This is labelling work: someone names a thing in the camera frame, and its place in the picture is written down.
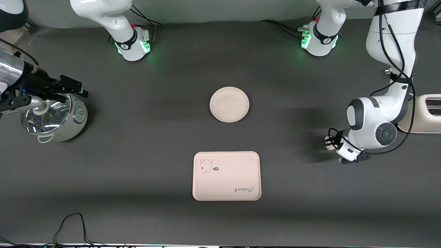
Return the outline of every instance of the white plate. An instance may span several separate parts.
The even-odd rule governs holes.
[[[250,101],[247,94],[236,87],[218,89],[210,100],[210,110],[213,116],[227,123],[244,118],[249,108]]]

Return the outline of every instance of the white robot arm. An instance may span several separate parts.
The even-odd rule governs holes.
[[[316,0],[320,4],[322,14],[319,20],[303,25],[304,32],[301,48],[314,56],[327,55],[336,45],[338,33],[346,20],[343,8],[362,8],[372,6],[368,1],[357,0]]]
[[[77,15],[102,25],[115,40],[124,59],[140,60],[150,52],[148,30],[132,27],[121,14],[131,8],[132,0],[71,0],[71,6]]]
[[[426,0],[375,0],[366,49],[375,60],[389,65],[392,73],[384,95],[352,100],[346,110],[350,128],[325,139],[327,148],[336,147],[347,161],[357,160],[364,149],[387,147],[396,139],[393,124],[403,119],[413,88],[414,41],[425,4]]]

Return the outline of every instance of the black cable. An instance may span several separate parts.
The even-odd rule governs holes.
[[[147,19],[145,16],[142,16],[142,15],[136,13],[136,12],[135,12],[134,10],[132,10],[132,9],[130,9],[130,11],[133,12],[135,15],[137,15],[137,16],[143,18],[143,19],[146,19],[151,25],[154,25],[154,24],[153,24],[149,19]]]
[[[379,1],[379,4],[382,6],[382,5],[383,5],[383,1],[380,0],[380,1]],[[388,59],[388,61],[389,61],[389,62],[390,62],[395,68],[397,68],[397,66],[392,62],[392,59],[391,59],[391,58],[389,57],[389,55],[387,54],[386,49],[385,49],[385,46],[384,46],[383,32],[382,32],[382,30],[383,30],[383,18],[381,18],[381,16],[379,16],[378,23],[379,23],[379,26],[380,26],[380,27],[379,27],[379,28],[380,28],[380,33],[379,33],[379,34],[380,34],[381,49],[383,50],[383,53],[386,55],[386,58]],[[406,78],[409,78],[409,77],[408,77],[407,75],[405,75],[404,72],[403,72],[403,71],[404,71],[404,55],[403,55],[403,52],[402,52],[402,50],[401,50],[401,48],[400,48],[400,44],[398,43],[398,40],[397,40],[397,38],[396,38],[396,36],[395,36],[395,33],[393,32],[393,29],[392,29],[392,26],[390,25],[390,23],[387,24],[387,26],[388,26],[388,28],[389,28],[391,34],[392,34],[392,38],[393,38],[393,40],[394,40],[394,42],[395,42],[395,44],[396,44],[396,47],[397,47],[398,52],[399,52],[399,54],[400,54],[401,63],[402,63],[401,70],[397,68],[397,70],[400,72],[400,74],[398,75],[397,78],[401,77],[402,75],[404,75]],[[371,97],[371,96],[373,96],[373,94],[375,94],[375,93],[377,93],[377,92],[380,92],[380,91],[382,91],[382,90],[385,90],[385,89],[389,88],[389,87],[392,86],[395,82],[396,82],[396,80],[394,80],[392,83],[386,85],[385,87],[383,87],[383,88],[381,88],[381,89],[379,89],[379,90],[376,90],[376,91],[372,92],[369,96]]]
[[[312,14],[312,20],[314,21],[315,13],[317,13],[318,9],[320,9],[320,5],[315,9],[314,14]]]
[[[391,153],[391,152],[397,150],[398,148],[400,148],[400,147],[404,144],[404,142],[407,140],[407,138],[409,137],[409,135],[410,135],[410,133],[411,133],[411,130],[412,130],[412,127],[413,127],[413,123],[414,123],[414,117],[415,117],[415,102],[416,102],[416,101],[415,101],[415,87],[413,86],[413,84],[410,84],[410,86],[411,86],[411,88],[412,88],[412,92],[413,92],[413,95],[414,95],[414,96],[413,96],[413,103],[412,103],[412,116],[411,116],[411,123],[410,123],[410,125],[409,125],[409,131],[406,133],[406,136],[404,137],[404,139],[401,141],[401,143],[400,143],[398,146],[396,146],[395,148],[393,148],[393,149],[391,149],[391,150],[383,151],[383,152],[367,152],[367,151],[363,151],[363,150],[359,149],[358,147],[352,145],[352,143],[349,142],[349,141],[348,141],[343,135],[340,135],[340,137],[341,137],[343,140],[345,140],[349,145],[351,145],[353,148],[355,148],[356,150],[358,150],[358,151],[360,151],[360,152],[362,152],[362,153],[365,153],[365,154],[370,154],[370,155],[383,155],[383,154]],[[331,135],[331,130],[336,131],[336,132],[338,133],[338,130],[337,130],[337,129],[335,129],[335,128],[330,128],[330,129],[328,130],[328,136],[329,136],[329,137],[332,137],[332,136],[330,136],[330,135]]]
[[[31,19],[28,19],[28,21],[29,21],[29,23],[32,24],[33,26],[36,26],[36,24],[35,24]]]
[[[383,0],[379,0],[379,1],[378,1],[378,4],[379,4],[379,6],[383,6],[383,5],[384,5],[384,4],[383,4]],[[392,60],[390,59],[390,57],[389,57],[389,55],[388,55],[388,53],[387,53],[387,51],[386,51],[386,49],[385,49],[385,47],[384,47],[383,31],[382,31],[382,28],[383,28],[383,26],[382,26],[382,16],[383,16],[383,15],[379,15],[379,28],[380,28],[380,43],[381,43],[381,48],[383,49],[383,52],[384,52],[386,58],[388,59],[388,61],[389,61],[394,67],[395,67],[395,69],[397,69],[397,70],[400,72],[399,77],[400,77],[401,75],[404,75],[407,79],[409,79],[409,77],[403,72],[403,70],[404,70],[404,56],[403,56],[403,52],[402,52],[402,50],[401,50],[401,48],[400,48],[400,45],[399,45],[399,43],[398,43],[398,40],[397,40],[397,38],[396,38],[396,36],[395,36],[395,33],[393,32],[393,29],[392,29],[390,23],[388,23],[388,28],[390,29],[390,33],[391,33],[392,38],[393,38],[393,40],[394,40],[394,42],[395,42],[395,44],[396,44],[396,46],[397,46],[398,52],[400,53],[401,60],[402,60],[402,64],[403,64],[403,69],[399,69],[399,68],[397,67],[397,65],[395,65],[395,63],[392,62]],[[391,85],[394,84],[395,82],[396,82],[396,80],[394,80],[394,81],[393,81],[391,84],[389,84],[388,86],[391,86]],[[390,153],[390,152],[393,152],[393,151],[397,150],[398,148],[400,148],[400,147],[403,145],[403,143],[404,143],[404,142],[407,140],[407,138],[409,137],[409,135],[410,135],[410,133],[411,133],[411,131],[412,131],[412,127],[413,127],[413,123],[414,123],[414,118],[415,118],[415,102],[416,102],[415,87],[414,87],[413,83],[409,83],[409,86],[412,88],[412,93],[413,93],[412,116],[411,116],[411,122],[410,122],[410,125],[409,125],[409,131],[406,133],[406,136],[405,136],[404,139],[401,141],[401,143],[400,143],[398,146],[396,146],[395,148],[393,148],[393,149],[391,149],[391,150],[388,150],[388,151],[377,152],[377,153],[372,153],[372,152],[363,151],[363,150],[359,149],[358,147],[354,146],[353,144],[351,144],[351,143],[350,143],[345,137],[343,137],[343,135],[339,135],[339,134],[338,134],[338,130],[336,130],[335,128],[330,128],[330,129],[328,130],[328,136],[331,137],[331,136],[330,136],[330,135],[331,135],[331,130],[336,131],[336,132],[337,132],[337,135],[339,135],[339,136],[340,136],[344,141],[346,141],[349,145],[351,145],[351,146],[352,146],[353,148],[355,148],[356,150],[358,150],[358,151],[360,151],[360,152],[362,152],[362,153],[365,153],[365,154],[370,154],[370,155],[382,155],[382,154],[387,154],[387,153]]]
[[[13,245],[14,247],[25,247],[25,248],[39,248],[39,247],[44,247],[44,246],[47,246],[47,245],[53,244],[53,243],[47,243],[47,244],[43,244],[43,245],[15,244],[15,243],[12,243],[12,242],[10,242],[9,240],[7,240],[7,239],[5,239],[5,238],[2,238],[2,237],[0,237],[0,241],[3,242],[3,243],[11,244],[11,245]]]
[[[110,40],[110,38],[112,38],[113,39],[113,37],[111,36],[111,35],[109,35],[109,38],[107,38],[107,41],[110,43],[110,44],[114,44],[115,43],[115,40],[113,40],[113,42]]]
[[[54,243],[47,243],[47,244],[41,244],[41,245],[33,245],[33,244],[14,244],[14,245],[0,245],[0,248],[93,248],[97,247],[96,245],[91,244],[54,244]],[[128,246],[118,246],[115,247],[115,245],[100,245],[100,247],[109,247],[109,248],[128,248]],[[129,246],[132,248],[135,247],[146,247],[145,245],[140,246]]]
[[[315,18],[321,13],[321,10],[312,18],[312,20],[315,20]]]
[[[281,22],[278,22],[278,21],[265,19],[265,20],[262,20],[261,22],[274,23],[274,24],[276,24],[276,25],[280,25],[280,26],[282,26],[282,27],[284,27],[284,28],[286,28],[286,29],[297,31],[297,28],[295,28],[295,27],[290,27],[290,26],[285,25],[285,24],[283,24],[283,23],[281,23]]]
[[[162,26],[162,23],[159,23],[159,22],[157,22],[157,21],[153,21],[152,19],[148,19],[141,11],[139,11],[139,9],[136,7],[136,6],[134,6],[133,4],[132,4],[132,6],[139,12],[139,14],[141,14],[141,15],[138,15],[135,11],[133,11],[132,9],[130,9],[133,13],[135,13],[135,14],[137,14],[139,17],[142,17],[142,18],[144,18],[144,19],[146,19],[150,24],[152,24],[153,25],[153,23],[152,22],[154,22],[154,23],[157,23],[157,24],[159,24],[159,25],[161,25]]]
[[[82,227],[83,227],[83,239],[84,239],[84,242],[86,242],[86,243],[88,243],[88,244],[91,244],[92,246],[96,246],[96,245],[94,245],[94,243],[96,243],[96,244],[101,244],[101,243],[98,243],[98,242],[92,241],[92,240],[90,240],[90,239],[87,238],[86,225],[84,224],[84,218],[83,218],[83,215],[82,215],[81,213],[73,213],[73,214],[70,214],[70,215],[66,216],[66,217],[63,219],[63,221],[61,222],[60,228],[59,228],[58,231],[54,234],[54,237],[53,237],[53,239],[52,239],[53,243],[54,243],[54,244],[58,244],[56,238],[57,238],[58,234],[60,233],[61,229],[63,228],[64,221],[66,221],[66,219],[69,218],[69,217],[71,217],[72,215],[76,215],[76,214],[78,214],[78,215],[81,217],[81,223],[82,223]]]
[[[277,27],[279,27],[280,29],[282,29],[285,33],[287,33],[289,36],[291,36],[291,37],[293,37],[293,38],[297,38],[297,39],[303,39],[303,37],[301,37],[301,36],[296,36],[296,35],[293,35],[292,33],[289,33],[288,32],[288,30],[295,30],[295,31],[297,31],[297,29],[295,29],[295,28],[293,28],[293,27],[290,27],[290,26],[287,26],[287,25],[285,25],[285,24],[283,24],[283,23],[280,23],[280,22],[278,22],[278,21],[274,21],[274,20],[262,20],[261,22],[266,22],[266,23],[274,23]]]
[[[28,54],[25,50],[19,48],[18,46],[14,45],[14,44],[12,44],[12,43],[10,43],[10,42],[8,42],[8,41],[2,39],[2,38],[0,38],[0,41],[3,42],[3,43],[5,43],[5,44],[7,44],[7,45],[10,45],[11,47],[13,47],[13,48],[19,50],[19,51],[22,52],[22,53],[26,54],[26,56],[28,56],[30,59],[32,59],[32,61],[34,62],[34,64],[39,65],[39,63],[37,62],[37,60],[34,59],[34,57],[32,57],[30,54]]]

